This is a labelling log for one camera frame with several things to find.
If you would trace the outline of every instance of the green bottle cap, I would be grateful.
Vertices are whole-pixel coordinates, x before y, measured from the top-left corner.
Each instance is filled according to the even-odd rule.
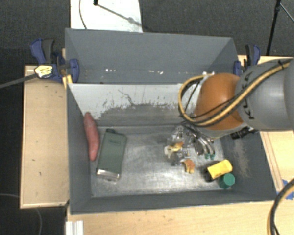
[[[232,173],[226,173],[219,177],[218,184],[221,188],[227,189],[235,184],[235,177]]]

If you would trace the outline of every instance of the bin floor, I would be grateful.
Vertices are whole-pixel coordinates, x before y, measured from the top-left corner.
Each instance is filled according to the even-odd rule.
[[[189,148],[190,159],[196,165],[193,174],[185,172],[184,165],[171,165],[164,154],[164,147],[171,132],[124,134],[128,138],[127,147],[121,178],[117,182],[98,178],[97,163],[91,163],[93,197],[220,189],[216,181],[208,183],[202,175],[202,168],[211,160],[206,160],[203,155],[198,156],[193,148]],[[224,153],[220,140],[215,141],[214,147],[215,160],[223,160]]]

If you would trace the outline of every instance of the wooden table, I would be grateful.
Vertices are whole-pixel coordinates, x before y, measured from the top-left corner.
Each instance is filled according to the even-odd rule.
[[[280,57],[262,57],[265,62]],[[26,75],[33,73],[26,67]],[[20,207],[64,206],[69,199],[65,89],[49,80],[33,79],[24,88],[24,126]],[[277,189],[294,177],[294,134],[262,132]],[[265,235],[272,201],[134,212],[70,215],[84,221],[84,234],[95,235]],[[294,199],[281,203],[276,224],[294,234]]]

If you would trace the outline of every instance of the black floor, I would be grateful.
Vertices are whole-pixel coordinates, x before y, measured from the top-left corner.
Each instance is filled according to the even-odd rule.
[[[233,37],[239,54],[255,43],[265,54],[275,0],[139,0],[144,31]],[[0,0],[0,83],[22,77],[35,62],[32,40],[53,38],[64,47],[70,0]],[[294,18],[294,0],[282,0]],[[278,15],[271,55],[294,55],[294,25]],[[19,194],[22,140],[22,86],[0,90],[0,193]],[[63,233],[64,209],[40,209],[43,235]],[[38,234],[36,211],[20,211],[18,200],[0,197],[0,235]]]

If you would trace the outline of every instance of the yellow block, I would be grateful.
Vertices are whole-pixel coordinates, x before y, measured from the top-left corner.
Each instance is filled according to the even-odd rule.
[[[231,172],[233,170],[233,166],[228,159],[225,159],[217,164],[208,167],[207,170],[210,173],[211,178],[216,179],[226,173]]]

